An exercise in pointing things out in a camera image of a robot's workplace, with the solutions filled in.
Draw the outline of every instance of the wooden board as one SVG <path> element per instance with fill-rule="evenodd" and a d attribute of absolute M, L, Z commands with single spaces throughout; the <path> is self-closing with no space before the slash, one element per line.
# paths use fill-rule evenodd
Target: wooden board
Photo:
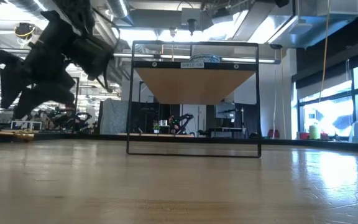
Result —
<path fill-rule="evenodd" d="M 23 131 L 20 129 L 2 129 L 1 132 L 3 133 L 18 133 L 19 131 Z"/>
<path fill-rule="evenodd" d="M 0 224 L 358 224 L 358 154 L 262 152 L 128 156 L 125 141 L 0 144 Z"/>
<path fill-rule="evenodd" d="M 216 105 L 255 71 L 137 68 L 160 103 Z"/>

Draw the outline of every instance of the fluorescent light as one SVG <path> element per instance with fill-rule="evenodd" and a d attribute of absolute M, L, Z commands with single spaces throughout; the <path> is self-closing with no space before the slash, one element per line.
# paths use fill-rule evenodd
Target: fluorescent light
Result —
<path fill-rule="evenodd" d="M 272 38 L 270 38 L 267 42 L 272 43 L 274 40 L 276 40 L 278 37 L 280 37 L 292 24 L 298 20 L 298 16 L 294 16 L 287 24 L 285 24 L 275 35 L 273 35 Z"/>
<path fill-rule="evenodd" d="M 172 58 L 172 55 L 161 55 L 161 58 Z M 173 56 L 174 59 L 190 59 L 190 56 L 186 56 L 186 55 L 174 55 Z"/>
<path fill-rule="evenodd" d="M 131 58 L 132 54 L 130 53 L 114 53 L 115 57 L 127 57 Z M 154 55 L 152 54 L 135 54 L 134 57 L 136 58 L 154 58 Z"/>
<path fill-rule="evenodd" d="M 227 58 L 227 57 L 223 57 L 221 58 L 222 62 L 252 62 L 255 63 L 256 59 L 254 58 Z M 259 63 L 275 63 L 275 60 L 270 60 L 270 59 L 259 59 Z"/>
<path fill-rule="evenodd" d="M 115 53 L 115 57 L 131 57 L 130 53 Z M 135 54 L 136 58 L 154 58 L 154 56 L 158 55 L 152 55 L 152 54 Z M 161 58 L 164 59 L 171 59 L 172 55 L 160 55 Z M 174 59 L 190 59 L 190 56 L 187 55 L 174 55 Z M 255 63 L 254 58 L 231 58 L 231 57 L 223 57 L 221 58 L 222 62 L 249 62 L 249 63 Z M 259 63 L 275 63 L 275 60 L 270 59 L 259 59 Z"/>

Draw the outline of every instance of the wooden shelf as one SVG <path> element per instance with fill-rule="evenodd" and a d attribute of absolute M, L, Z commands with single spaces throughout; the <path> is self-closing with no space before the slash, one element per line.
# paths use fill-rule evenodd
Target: wooden shelf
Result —
<path fill-rule="evenodd" d="M 204 63 L 181 68 L 184 62 L 134 62 L 147 87 L 164 104 L 216 105 L 256 71 L 256 64 Z"/>

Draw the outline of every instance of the overhead lamp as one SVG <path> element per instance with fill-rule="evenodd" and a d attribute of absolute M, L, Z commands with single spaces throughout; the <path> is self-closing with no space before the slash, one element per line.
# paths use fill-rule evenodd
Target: overhead lamp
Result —
<path fill-rule="evenodd" d="M 115 53 L 115 57 L 131 57 L 130 53 Z M 163 58 L 163 59 L 172 59 L 172 55 L 152 55 L 152 54 L 135 54 L 135 58 Z M 174 59 L 183 59 L 188 60 L 190 56 L 188 55 L 174 55 Z M 256 60 L 254 58 L 232 58 L 232 57 L 221 57 L 222 62 L 249 62 L 255 63 Z M 271 59 L 259 59 L 259 63 L 275 63 L 276 60 Z"/>
<path fill-rule="evenodd" d="M 222 62 L 249 62 L 249 63 L 255 63 L 256 59 L 254 58 L 229 58 L 229 57 L 223 57 L 221 58 Z M 275 60 L 270 59 L 259 59 L 259 63 L 275 63 Z"/>
<path fill-rule="evenodd" d="M 230 21 L 233 21 L 233 16 L 225 7 L 218 9 L 215 12 L 215 14 L 212 15 L 213 24 L 218 24 L 221 22 L 230 22 Z"/>
<path fill-rule="evenodd" d="M 278 37 L 280 37 L 292 24 L 298 20 L 298 16 L 294 16 L 289 22 L 287 22 L 276 34 L 274 34 L 267 42 L 272 43 L 274 42 Z"/>
<path fill-rule="evenodd" d="M 161 58 L 171 59 L 171 58 L 172 58 L 172 55 L 161 55 Z M 186 55 L 174 55 L 173 58 L 174 58 L 174 59 L 190 59 L 190 56 L 186 56 Z"/>

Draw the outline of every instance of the label sticker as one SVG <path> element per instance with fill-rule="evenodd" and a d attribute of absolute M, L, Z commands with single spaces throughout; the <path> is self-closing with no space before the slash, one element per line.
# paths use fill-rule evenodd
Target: label sticker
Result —
<path fill-rule="evenodd" d="M 180 68 L 204 68 L 204 62 L 182 62 Z"/>

